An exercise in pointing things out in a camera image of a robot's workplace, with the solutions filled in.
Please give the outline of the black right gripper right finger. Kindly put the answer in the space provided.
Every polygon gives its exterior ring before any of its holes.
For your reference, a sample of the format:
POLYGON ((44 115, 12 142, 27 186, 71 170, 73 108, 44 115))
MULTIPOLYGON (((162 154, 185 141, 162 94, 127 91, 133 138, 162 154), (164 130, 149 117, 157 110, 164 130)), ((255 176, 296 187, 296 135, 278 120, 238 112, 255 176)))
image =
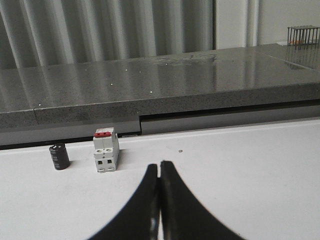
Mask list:
POLYGON ((160 202, 165 240, 241 240, 193 195, 171 161, 161 162, 160 202))

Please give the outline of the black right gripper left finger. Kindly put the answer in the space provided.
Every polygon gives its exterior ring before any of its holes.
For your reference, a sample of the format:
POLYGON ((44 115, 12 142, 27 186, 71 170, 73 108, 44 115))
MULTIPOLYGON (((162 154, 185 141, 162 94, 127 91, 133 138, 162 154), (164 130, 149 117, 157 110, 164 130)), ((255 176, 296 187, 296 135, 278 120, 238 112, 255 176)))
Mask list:
POLYGON ((156 240, 160 222, 159 193, 158 167, 150 164, 125 206, 90 239, 156 240))

